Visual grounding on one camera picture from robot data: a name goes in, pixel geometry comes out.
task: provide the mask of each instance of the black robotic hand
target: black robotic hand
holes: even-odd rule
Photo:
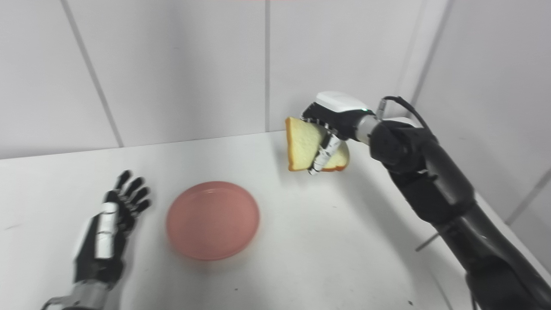
[[[131,177],[129,170],[124,171],[119,177],[115,188],[105,194],[104,204],[115,205],[116,225],[114,231],[102,231],[101,220],[106,211],[94,216],[91,220],[88,232],[80,252],[76,258],[76,274],[74,282],[83,280],[98,280],[114,286],[121,278],[123,271],[122,255],[125,250],[127,238],[136,225],[137,217],[150,205],[149,199],[144,199],[149,188],[143,186],[143,178],[132,181],[126,189],[124,185]],[[106,237],[106,244],[99,242],[100,237]],[[99,258],[98,247],[112,247],[110,258]]]
[[[51,304],[62,304],[64,310],[103,309],[108,292],[122,277],[122,256],[128,237],[138,216],[151,205],[143,178],[125,186],[130,177],[129,170],[118,177],[115,188],[105,194],[102,211],[90,220],[75,259],[71,295],[54,297],[42,309]]]

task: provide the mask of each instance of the slice of bread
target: slice of bread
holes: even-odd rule
[[[318,124],[312,124],[288,117],[285,120],[287,130],[287,155],[289,157],[289,171],[300,171],[310,168],[326,129]],[[341,171],[350,161],[350,153],[346,142],[342,142],[322,171]]]

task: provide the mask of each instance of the white table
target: white table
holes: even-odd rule
[[[131,169],[153,206],[127,248],[120,309],[446,309],[414,251],[433,228],[367,146],[349,147],[350,167],[315,177],[287,170],[284,132],[0,161],[3,308],[69,293],[77,235]],[[164,222],[179,193],[210,180],[247,189],[261,225],[243,252],[206,263],[174,253]]]

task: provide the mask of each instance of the black cable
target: black cable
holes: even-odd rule
[[[431,131],[430,128],[429,128],[429,125],[427,125],[427,123],[425,122],[425,120],[421,117],[421,115],[419,115],[419,113],[417,113],[417,111],[415,110],[415,108],[409,104],[409,102],[405,101],[402,97],[394,97],[394,96],[386,96],[383,98],[384,100],[392,100],[394,101],[395,103],[403,106],[406,110],[408,110],[409,112],[411,112],[411,114],[413,114],[415,116],[415,118],[417,118],[417,120],[419,120],[419,122],[421,123],[421,125],[427,129],[428,131]]]

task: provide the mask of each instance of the black arm segment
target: black arm segment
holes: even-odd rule
[[[85,280],[98,280],[113,287],[122,277],[124,261],[122,259],[126,246],[126,237],[122,231],[115,235],[115,253],[112,259],[95,259],[96,231],[99,216],[93,217],[86,233],[80,252],[75,259],[74,283]]]
[[[371,134],[371,156],[442,236],[483,310],[551,309],[551,288],[480,209],[472,185],[430,131],[383,121]]]

